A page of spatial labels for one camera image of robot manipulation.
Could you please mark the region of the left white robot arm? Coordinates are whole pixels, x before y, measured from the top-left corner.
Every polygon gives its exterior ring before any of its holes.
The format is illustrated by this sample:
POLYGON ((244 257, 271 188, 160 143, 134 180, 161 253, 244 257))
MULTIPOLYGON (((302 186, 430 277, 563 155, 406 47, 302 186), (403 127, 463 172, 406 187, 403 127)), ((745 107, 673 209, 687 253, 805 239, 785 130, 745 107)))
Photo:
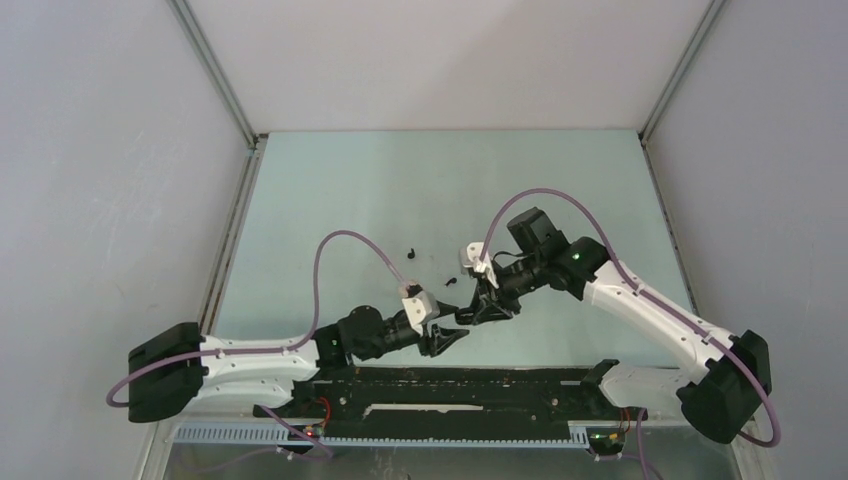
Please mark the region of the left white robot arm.
POLYGON ((180 323, 130 351, 122 406, 129 421, 139 424, 248 405, 304 416, 316 403, 316 390, 305 381, 408 347, 424 357, 442 354, 469 333, 436 324, 455 310, 412 299, 383 317, 374 307, 359 306, 307 341, 221 339, 203 335, 196 323, 180 323))

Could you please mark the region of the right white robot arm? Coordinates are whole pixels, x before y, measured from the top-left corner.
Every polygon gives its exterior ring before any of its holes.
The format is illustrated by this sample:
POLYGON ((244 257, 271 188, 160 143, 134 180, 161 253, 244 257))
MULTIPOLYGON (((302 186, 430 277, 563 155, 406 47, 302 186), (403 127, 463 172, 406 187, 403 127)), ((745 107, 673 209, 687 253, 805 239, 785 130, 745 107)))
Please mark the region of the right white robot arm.
POLYGON ((461 325, 508 320, 521 297, 548 287, 604 310, 665 348, 672 369, 633 367, 618 360, 598 364, 581 392, 585 411, 606 418, 619 407, 677 410, 700 434, 729 444, 772 391, 767 341, 741 335, 684 310, 591 237, 570 241, 547 214, 533 207, 512 219, 508 231, 520 249, 501 266, 483 243, 461 249, 459 261, 477 281, 471 304, 456 315, 461 325))

